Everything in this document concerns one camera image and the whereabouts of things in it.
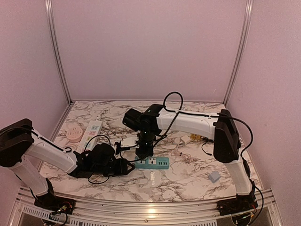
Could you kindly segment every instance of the table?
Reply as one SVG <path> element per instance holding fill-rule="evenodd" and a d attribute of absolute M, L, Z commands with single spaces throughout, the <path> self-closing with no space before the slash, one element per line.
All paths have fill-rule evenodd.
<path fill-rule="evenodd" d="M 90 120 L 98 115 L 103 121 L 102 134 L 109 136 L 112 143 L 122 138 L 135 136 L 137 133 L 122 124 L 124 113 L 134 108 L 145 111 L 151 104 L 161 104 L 156 101 L 76 101 L 60 129 L 55 143 L 64 146 L 68 140 L 66 131 L 74 126 L 86 129 Z M 179 102 L 172 102 L 169 107 L 177 109 Z M 197 112 L 219 112 L 223 104 L 185 102 L 183 110 Z M 44 163 L 40 173 L 50 179 L 54 191 L 63 194 L 76 195 L 86 198 L 135 202 L 184 202 L 216 199 L 235 195 L 235 187 L 226 167 L 214 157 L 206 155 L 201 149 L 201 142 L 191 142 L 184 147 L 173 145 L 177 137 L 187 133 L 171 131 L 169 136 L 159 142 L 154 150 L 155 156 L 170 158 L 168 170 L 135 169 L 127 176 L 110 178 L 101 185 L 90 184 L 86 178 L 72 178 L 58 168 Z M 213 145 L 204 146 L 207 152 L 213 152 Z M 189 154 L 191 158 L 174 154 L 178 150 Z M 135 150 L 124 152 L 124 157 L 133 160 Z M 251 168 L 251 178 L 261 188 L 261 184 L 247 152 L 244 158 Z M 208 175 L 218 171 L 219 181 L 212 183 Z"/>

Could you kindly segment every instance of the round power strip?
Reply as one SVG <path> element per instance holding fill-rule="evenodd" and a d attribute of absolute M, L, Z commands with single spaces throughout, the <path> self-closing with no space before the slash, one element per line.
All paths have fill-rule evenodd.
<path fill-rule="evenodd" d="M 84 135 L 84 131 L 81 127 L 76 126 L 67 131 L 66 137 L 71 143 L 77 143 Z"/>

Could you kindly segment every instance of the pink wall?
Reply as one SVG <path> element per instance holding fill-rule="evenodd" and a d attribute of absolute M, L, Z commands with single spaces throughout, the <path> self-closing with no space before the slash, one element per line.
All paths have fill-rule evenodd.
<path fill-rule="evenodd" d="M 249 149 L 285 226 L 301 219 L 301 3 L 255 1 L 249 38 L 228 108 L 249 123 Z M 247 131 L 241 130 L 245 141 Z"/>
<path fill-rule="evenodd" d="M 244 0 L 54 0 L 74 99 L 223 101 Z"/>
<path fill-rule="evenodd" d="M 28 117 L 49 137 L 67 107 L 51 47 L 44 1 L 2 1 L 0 128 Z M 7 225 L 20 183 L 0 167 L 0 225 Z"/>

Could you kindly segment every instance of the teal power strip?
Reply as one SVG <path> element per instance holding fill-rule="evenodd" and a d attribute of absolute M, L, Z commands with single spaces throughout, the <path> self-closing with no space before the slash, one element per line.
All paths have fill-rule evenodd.
<path fill-rule="evenodd" d="M 169 158 L 167 157 L 148 157 L 145 160 L 135 162 L 135 168 L 137 169 L 156 169 L 167 170 L 169 168 Z"/>

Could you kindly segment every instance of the marble surface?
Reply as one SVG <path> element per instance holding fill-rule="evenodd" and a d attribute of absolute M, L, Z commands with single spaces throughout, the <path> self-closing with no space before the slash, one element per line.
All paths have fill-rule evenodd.
<path fill-rule="evenodd" d="M 74 126 L 86 129 L 89 121 L 95 120 L 98 115 L 103 121 L 101 133 L 109 136 L 112 143 L 120 141 L 121 138 L 135 136 L 136 132 L 122 124 L 124 113 L 130 108 L 145 111 L 153 103 L 161 104 L 153 101 L 77 101 L 60 129 L 55 143 L 65 146 L 68 143 L 67 129 Z M 178 102 L 169 104 L 169 107 L 175 109 L 178 106 Z M 223 108 L 222 104 L 197 102 L 185 102 L 183 107 L 184 110 L 197 112 L 219 112 Z M 90 184 L 86 178 L 72 178 L 48 163 L 43 164 L 40 173 L 50 179 L 57 192 L 96 199 L 183 202 L 235 195 L 235 187 L 226 167 L 202 151 L 202 142 L 191 142 L 184 147 L 173 145 L 175 138 L 184 135 L 186 133 L 171 131 L 154 150 L 155 156 L 170 158 L 170 168 L 167 170 L 135 169 L 127 176 L 110 178 L 101 185 Z M 206 144 L 204 149 L 212 153 L 213 145 Z M 177 151 L 182 152 L 182 156 L 179 156 Z M 123 155 L 133 160 L 135 150 L 125 151 Z M 249 162 L 252 180 L 261 188 L 248 153 L 245 152 L 244 156 Z M 218 171 L 221 175 L 215 183 L 208 179 L 208 175 L 213 171 Z M 106 178 L 96 175 L 91 179 L 104 181 Z"/>

